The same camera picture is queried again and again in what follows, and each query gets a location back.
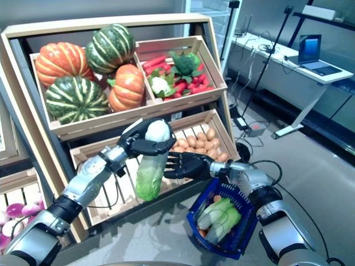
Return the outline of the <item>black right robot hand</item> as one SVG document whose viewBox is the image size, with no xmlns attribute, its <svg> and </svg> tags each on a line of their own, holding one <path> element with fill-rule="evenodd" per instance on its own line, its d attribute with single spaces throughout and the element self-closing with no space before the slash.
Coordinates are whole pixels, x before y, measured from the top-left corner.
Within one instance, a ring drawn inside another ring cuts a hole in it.
<svg viewBox="0 0 355 266">
<path fill-rule="evenodd" d="M 165 166 L 164 177 L 168 179 L 190 178 L 206 180 L 210 176 L 212 158 L 203 154 L 191 152 L 169 152 Z"/>
</svg>

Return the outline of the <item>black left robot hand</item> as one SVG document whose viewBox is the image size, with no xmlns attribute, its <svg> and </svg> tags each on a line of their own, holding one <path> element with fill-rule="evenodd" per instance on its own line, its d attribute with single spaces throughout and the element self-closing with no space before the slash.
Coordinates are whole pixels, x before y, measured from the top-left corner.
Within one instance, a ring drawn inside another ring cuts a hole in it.
<svg viewBox="0 0 355 266">
<path fill-rule="evenodd" d="M 149 125 L 153 122 L 162 122 L 168 127 L 168 139 L 165 141 L 150 141 L 145 139 Z M 157 156 L 168 152 L 175 143 L 172 137 L 172 127 L 163 119 L 155 117 L 139 122 L 127 132 L 122 133 L 117 145 L 124 149 L 126 157 L 131 159 L 138 155 Z"/>
</svg>

